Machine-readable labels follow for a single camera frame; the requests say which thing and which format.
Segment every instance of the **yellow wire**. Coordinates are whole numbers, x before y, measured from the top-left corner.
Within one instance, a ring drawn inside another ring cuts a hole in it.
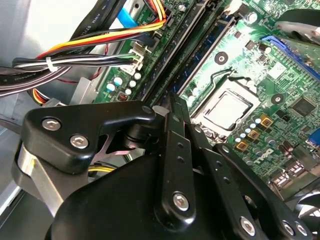
[[[141,32],[144,33],[144,32],[155,31],[155,30],[161,28],[163,26],[163,23],[164,23],[163,21],[162,22],[153,23],[153,25],[156,25],[154,27],[149,27],[148,26],[148,27],[144,28],[142,26],[140,28],[133,28],[133,29],[129,29],[129,30],[117,31],[117,32],[112,32],[112,33],[108,33],[108,34],[104,34],[104,35],[99,35],[99,36],[92,36],[92,37],[88,37],[88,38],[85,38],[85,39],[69,41],[69,42],[58,44],[58,45],[52,47],[49,51],[54,51],[56,49],[64,48],[64,47],[67,47],[67,46],[70,46],[70,45],[76,45],[76,44],[82,44],[82,43],[86,43],[86,42],[98,41],[98,40],[111,38],[111,37],[117,37],[117,36],[126,35],[126,34],[136,34],[136,33],[141,33]]]
[[[110,173],[114,168],[107,167],[107,166],[90,166],[88,172],[104,172],[104,173]]]
[[[60,43],[60,44],[52,47],[49,51],[54,51],[54,50],[64,48],[67,46],[83,44],[83,43],[98,41],[98,40],[102,40],[102,39],[107,40],[108,38],[111,38],[111,37],[117,37],[117,36],[126,35],[126,34],[137,34],[137,33],[141,33],[141,32],[142,33],[151,32],[151,31],[155,31],[159,28],[162,28],[162,26],[166,22],[166,19],[164,19],[166,16],[165,10],[164,10],[160,0],[153,0],[153,3],[157,9],[158,14],[159,14],[159,20],[160,20],[159,22],[155,22],[155,23],[151,23],[151,24],[143,25],[143,26],[138,26],[138,27],[128,29],[128,30],[116,31],[116,32],[111,32],[111,33],[104,34],[104,35],[93,36],[93,37],[88,37],[85,39]]]
[[[38,103],[38,104],[40,104],[40,105],[43,105],[44,103],[42,102],[42,101],[40,101],[38,98],[37,98],[37,96],[36,96],[36,90],[35,89],[33,89],[32,90],[32,94],[33,94],[33,98],[34,98],[34,100]]]

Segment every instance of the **chip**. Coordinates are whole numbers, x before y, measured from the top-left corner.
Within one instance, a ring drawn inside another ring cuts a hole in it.
[[[278,117],[281,119],[286,115],[286,113],[282,110],[278,110],[275,114],[277,114]]]
[[[245,47],[248,49],[248,50],[252,50],[254,47],[255,47],[255,43],[253,42],[253,41],[249,41],[246,45],[245,45]]]
[[[258,139],[260,136],[260,133],[258,133],[256,130],[252,130],[249,134],[248,134],[248,137],[253,139],[253,140],[256,140]]]
[[[302,128],[302,131],[306,133],[306,132],[308,132],[310,129],[311,129],[311,127],[305,126],[304,128]]]
[[[316,106],[302,97],[296,101],[291,108],[302,117],[306,117],[316,108]]]
[[[234,37],[236,38],[236,39],[238,39],[238,38],[240,38],[241,37],[241,32],[239,32],[239,31],[237,31],[235,34],[234,34]]]
[[[247,143],[245,143],[244,141],[241,141],[235,147],[243,152],[243,151],[247,150],[249,145]]]

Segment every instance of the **capacitor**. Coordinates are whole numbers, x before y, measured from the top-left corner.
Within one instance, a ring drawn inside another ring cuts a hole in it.
[[[252,166],[254,164],[254,162],[251,160],[251,158],[249,156],[245,156],[243,158],[243,161],[248,165],[248,166]]]
[[[244,132],[245,132],[246,134],[249,134],[249,133],[251,132],[251,128],[247,127],[247,128],[244,130]]]
[[[181,4],[179,4],[179,6],[178,6],[178,10],[180,11],[180,12],[185,12],[186,10],[187,10],[187,6],[186,5],[184,5],[183,3],[181,3]]]
[[[260,124],[260,123],[262,122],[262,120],[261,120],[260,117],[255,117],[255,118],[254,118],[254,122],[255,122],[256,124]]]
[[[196,100],[196,97],[193,96],[193,95],[191,95],[191,96],[188,97],[188,102],[189,102],[189,103],[193,103],[195,100]]]
[[[116,86],[113,85],[112,83],[108,83],[106,85],[106,89],[109,91],[109,92],[114,92],[116,90]]]
[[[142,75],[141,75],[140,72],[136,72],[136,73],[133,75],[133,78],[134,78],[135,80],[140,80],[140,79],[142,78]]]
[[[284,141],[282,144],[285,147],[285,149],[287,149],[288,152],[292,152],[294,150],[294,147],[287,140]]]
[[[130,87],[130,88],[134,88],[135,86],[137,86],[137,82],[134,81],[134,80],[131,80],[131,81],[129,82],[129,87]]]
[[[288,156],[288,155],[290,154],[283,145],[280,145],[280,146],[278,147],[278,149],[279,149],[285,156]]]
[[[265,142],[270,146],[274,146],[276,144],[276,140],[272,136],[267,136],[265,138]]]
[[[125,91],[125,94],[127,94],[128,96],[132,94],[131,89],[127,88]]]
[[[241,138],[240,138],[240,137],[236,137],[236,138],[234,139],[234,141],[238,144],[238,143],[241,142]]]
[[[264,54],[269,54],[272,51],[272,48],[270,46],[265,45],[263,43],[259,45],[258,49]]]
[[[264,153],[261,151],[260,148],[256,147],[253,149],[253,152],[255,155],[257,155],[258,157],[261,157]]]
[[[113,79],[113,82],[114,82],[115,85],[121,86],[124,81],[122,80],[121,77],[116,76],[116,77]]]
[[[251,124],[250,124],[250,128],[251,128],[251,129],[255,129],[256,127],[257,127],[257,125],[256,125],[255,123],[251,123]]]
[[[250,12],[246,16],[246,20],[248,21],[249,24],[254,24],[258,20],[258,14],[256,14],[254,11]]]
[[[192,93],[193,93],[193,95],[195,95],[195,96],[198,96],[198,95],[199,95],[199,92],[200,92],[200,90],[199,90],[199,88],[197,88],[197,87],[195,87],[195,88],[192,90]]]

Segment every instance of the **blue cable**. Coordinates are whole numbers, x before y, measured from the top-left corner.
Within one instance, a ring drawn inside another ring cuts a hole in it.
[[[137,22],[130,16],[130,14],[124,8],[122,8],[122,10],[119,12],[117,18],[126,29],[138,27]]]

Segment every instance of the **mounting hole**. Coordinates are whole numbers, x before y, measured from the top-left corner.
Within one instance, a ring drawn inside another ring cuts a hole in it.
[[[151,144],[157,144],[158,142],[159,142],[159,138],[156,137],[156,136],[153,136],[153,137],[151,138],[151,140],[150,140],[150,143],[151,143]]]
[[[186,162],[185,159],[181,156],[178,156],[176,159],[178,159],[178,161],[182,164],[184,164]]]
[[[227,178],[227,177],[224,177],[223,180],[226,182],[226,184],[230,184],[231,183],[229,178]]]
[[[185,146],[181,142],[178,143],[178,147],[181,148],[181,149],[185,148]]]

